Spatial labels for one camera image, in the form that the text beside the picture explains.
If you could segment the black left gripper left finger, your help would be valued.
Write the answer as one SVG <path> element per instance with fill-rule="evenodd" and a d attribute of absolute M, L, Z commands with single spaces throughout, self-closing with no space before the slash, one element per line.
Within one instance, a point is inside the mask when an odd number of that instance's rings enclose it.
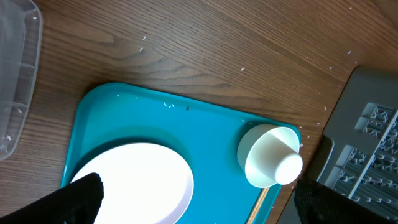
<path fill-rule="evenodd" d="M 57 191 L 1 218 L 1 224 L 92 224 L 99 212 L 104 187 L 90 173 Z"/>

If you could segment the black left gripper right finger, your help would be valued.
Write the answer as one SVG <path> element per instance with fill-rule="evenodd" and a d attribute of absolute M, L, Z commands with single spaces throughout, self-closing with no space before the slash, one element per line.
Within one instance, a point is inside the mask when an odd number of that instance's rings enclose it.
<path fill-rule="evenodd" d="M 302 224 L 392 224 L 315 180 L 301 178 L 294 204 Z"/>

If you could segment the wooden chopstick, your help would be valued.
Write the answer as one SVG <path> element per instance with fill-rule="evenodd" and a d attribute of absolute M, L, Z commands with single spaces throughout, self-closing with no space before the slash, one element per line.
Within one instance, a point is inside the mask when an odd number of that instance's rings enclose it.
<path fill-rule="evenodd" d="M 257 198 L 257 200 L 256 200 L 256 202 L 255 202 L 255 204 L 254 204 L 249 216 L 248 216 L 248 219 L 246 220 L 246 224 L 253 224 L 254 223 L 254 220 L 255 220 L 255 218 L 256 218 L 256 216 L 257 216 L 257 214 L 258 214 L 258 212 L 259 212 L 259 210 L 261 208 L 261 205 L 262 205 L 262 203 L 263 203 L 268 191 L 269 191 L 268 187 L 263 188 L 261 190 L 261 193 L 259 194 L 259 196 L 258 196 L 258 198 Z"/>

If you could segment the large white plate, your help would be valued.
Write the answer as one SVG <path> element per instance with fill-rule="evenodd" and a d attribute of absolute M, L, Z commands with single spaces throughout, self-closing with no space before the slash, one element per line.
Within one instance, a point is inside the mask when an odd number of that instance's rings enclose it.
<path fill-rule="evenodd" d="M 86 163 L 74 176 L 99 174 L 104 198 L 95 223 L 176 223 L 193 196 L 186 160 L 158 144 L 125 144 Z"/>

